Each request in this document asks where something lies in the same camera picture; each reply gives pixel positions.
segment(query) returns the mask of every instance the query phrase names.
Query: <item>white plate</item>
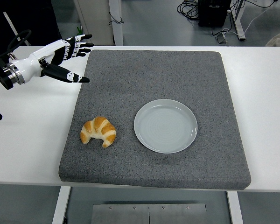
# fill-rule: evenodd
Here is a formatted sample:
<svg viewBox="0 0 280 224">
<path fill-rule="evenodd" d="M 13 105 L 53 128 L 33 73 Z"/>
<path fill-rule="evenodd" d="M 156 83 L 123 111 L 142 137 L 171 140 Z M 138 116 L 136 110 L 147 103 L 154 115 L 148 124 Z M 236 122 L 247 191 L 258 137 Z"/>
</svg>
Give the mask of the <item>white plate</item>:
<svg viewBox="0 0 280 224">
<path fill-rule="evenodd" d="M 136 114 L 134 130 L 139 141 L 158 153 L 177 153 L 192 144 L 197 120 L 184 104 L 158 99 L 145 104 Z"/>
</svg>

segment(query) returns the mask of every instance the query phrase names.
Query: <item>desk leg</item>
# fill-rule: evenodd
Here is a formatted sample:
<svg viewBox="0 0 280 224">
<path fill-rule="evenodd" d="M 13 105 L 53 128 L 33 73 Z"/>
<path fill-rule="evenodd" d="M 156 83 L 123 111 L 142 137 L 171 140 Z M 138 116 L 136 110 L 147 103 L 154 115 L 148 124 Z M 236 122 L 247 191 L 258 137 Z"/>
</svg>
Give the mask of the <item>desk leg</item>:
<svg viewBox="0 0 280 224">
<path fill-rule="evenodd" d="M 70 196 L 70 187 L 68 186 L 61 187 L 59 191 L 59 196 L 58 196 L 52 224 L 63 224 L 69 196 Z"/>
<path fill-rule="evenodd" d="M 119 22 L 121 18 L 121 0 L 109 0 L 110 14 Z M 112 22 L 113 35 L 116 46 L 123 46 L 122 23 Z"/>
<path fill-rule="evenodd" d="M 233 10 L 231 13 L 232 13 L 232 18 L 233 18 L 233 21 L 234 21 L 234 25 L 235 25 L 235 29 L 237 31 L 237 34 L 238 34 L 238 39 L 240 41 L 243 41 L 246 39 L 245 37 L 245 34 L 244 34 L 244 30 L 243 30 L 243 27 L 242 27 L 242 24 L 241 24 L 241 18 L 242 18 L 242 15 L 244 13 L 244 9 L 245 9 L 245 5 L 243 6 L 243 3 L 244 3 L 244 0 L 240 0 L 240 3 L 238 5 L 238 8 L 237 10 Z"/>
<path fill-rule="evenodd" d="M 238 193 L 236 191 L 227 191 L 229 211 L 232 224 L 243 224 L 242 212 L 239 206 Z"/>
</svg>

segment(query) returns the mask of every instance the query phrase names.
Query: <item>black box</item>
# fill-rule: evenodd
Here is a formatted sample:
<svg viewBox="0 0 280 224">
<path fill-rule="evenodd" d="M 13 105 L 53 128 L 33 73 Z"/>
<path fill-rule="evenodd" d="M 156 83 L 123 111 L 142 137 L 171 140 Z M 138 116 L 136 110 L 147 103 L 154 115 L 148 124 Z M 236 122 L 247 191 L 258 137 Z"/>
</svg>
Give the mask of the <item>black box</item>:
<svg viewBox="0 0 280 224">
<path fill-rule="evenodd" d="M 199 23 L 201 27 L 222 27 L 231 0 L 198 0 Z"/>
</svg>

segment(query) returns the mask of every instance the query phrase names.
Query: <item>croissant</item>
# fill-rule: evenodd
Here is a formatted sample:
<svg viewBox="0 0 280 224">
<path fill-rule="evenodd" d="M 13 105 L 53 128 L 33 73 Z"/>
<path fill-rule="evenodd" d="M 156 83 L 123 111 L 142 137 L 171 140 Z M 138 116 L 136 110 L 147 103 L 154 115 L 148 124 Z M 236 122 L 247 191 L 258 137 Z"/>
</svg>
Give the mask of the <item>croissant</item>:
<svg viewBox="0 0 280 224">
<path fill-rule="evenodd" d="M 96 117 L 93 120 L 87 121 L 80 133 L 82 143 L 86 144 L 91 138 L 102 139 L 103 147 L 110 146 L 115 139 L 115 127 L 104 117 Z"/>
</svg>

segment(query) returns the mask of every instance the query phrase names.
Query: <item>wire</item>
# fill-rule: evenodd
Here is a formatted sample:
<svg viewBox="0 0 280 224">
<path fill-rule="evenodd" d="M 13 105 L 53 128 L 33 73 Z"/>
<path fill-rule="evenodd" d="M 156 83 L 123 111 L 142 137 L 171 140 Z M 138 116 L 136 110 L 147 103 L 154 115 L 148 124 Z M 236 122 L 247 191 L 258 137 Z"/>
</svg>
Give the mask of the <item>wire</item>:
<svg viewBox="0 0 280 224">
<path fill-rule="evenodd" d="M 110 16 L 114 19 L 114 20 L 112 20 L 112 21 L 109 22 L 109 25 L 110 25 L 110 26 L 112 26 L 112 22 L 115 22 L 115 23 L 117 23 L 117 24 L 123 23 L 121 17 L 120 17 L 120 21 L 118 22 L 118 21 L 111 15 L 110 12 L 109 12 L 109 14 L 110 14 Z"/>
<path fill-rule="evenodd" d="M 17 45 L 15 45 L 14 47 L 12 47 L 12 45 L 17 41 L 18 37 L 22 36 L 23 34 L 26 34 L 26 36 L 20 41 L 18 42 Z M 31 30 L 27 29 L 24 30 L 22 32 L 20 32 L 17 36 L 15 36 L 12 41 L 9 43 L 8 47 L 7 47 L 7 51 L 5 51 L 3 54 L 0 55 L 0 58 L 2 58 L 3 56 L 7 55 L 8 53 L 14 51 L 15 49 L 17 49 L 19 46 L 21 46 L 31 35 Z"/>
<path fill-rule="evenodd" d="M 256 16 L 254 19 L 252 19 L 252 20 L 251 20 L 251 22 L 249 23 L 249 25 L 248 25 L 247 29 L 244 31 L 244 34 L 243 34 L 243 35 L 239 35 L 239 34 L 237 34 L 237 33 L 235 33 L 235 32 L 229 32 L 229 30 L 228 30 L 228 31 L 226 31 L 226 32 L 224 32 L 224 34 L 226 34 L 226 33 L 234 33 L 234 34 L 238 35 L 239 37 L 244 36 L 244 35 L 245 35 L 245 33 L 247 32 L 248 28 L 249 28 L 249 27 L 250 27 L 250 25 L 252 24 L 252 22 L 253 22 L 255 19 L 257 19 L 258 17 L 260 17 L 263 13 L 265 13 L 267 10 L 269 10 L 269 8 L 268 8 L 268 9 L 266 9 L 265 11 L 263 11 L 261 14 L 259 14 L 258 16 Z"/>
<path fill-rule="evenodd" d="M 246 31 L 248 30 L 248 28 L 250 27 L 251 23 L 252 23 L 255 19 L 257 19 L 258 17 L 260 17 L 263 13 L 265 13 L 267 10 L 269 10 L 269 9 L 266 9 L 266 10 L 263 11 L 261 14 L 259 14 L 258 16 L 256 16 L 254 19 L 251 20 L 251 22 L 249 23 L 247 29 L 244 31 L 244 34 L 243 34 L 243 35 L 245 35 L 245 33 L 246 33 Z"/>
<path fill-rule="evenodd" d="M 248 0 L 244 0 L 244 1 L 247 1 L 247 2 L 249 2 L 249 3 L 251 3 L 251 4 L 253 4 L 253 5 L 256 5 L 255 3 L 250 2 L 250 1 L 248 1 Z M 276 1 L 273 0 L 273 2 L 271 3 L 271 5 L 269 5 L 269 6 L 259 6 L 259 5 L 256 5 L 256 6 L 258 6 L 258 7 L 260 7 L 260 8 L 269 8 L 269 7 L 271 7 L 275 2 L 276 2 Z"/>
<path fill-rule="evenodd" d="M 211 27 L 211 34 L 212 34 L 213 36 L 215 36 L 215 35 L 217 35 L 217 34 L 223 33 L 225 29 L 227 29 L 228 31 L 230 31 L 230 30 L 232 29 L 231 13 L 229 13 L 229 20 L 230 20 L 230 29 L 224 28 L 222 31 L 219 31 L 219 32 L 217 32 L 217 33 L 214 34 L 214 33 L 213 33 L 213 27 Z"/>
<path fill-rule="evenodd" d="M 177 8 L 177 12 L 188 20 L 198 21 L 198 3 L 195 0 L 184 0 Z"/>
</svg>

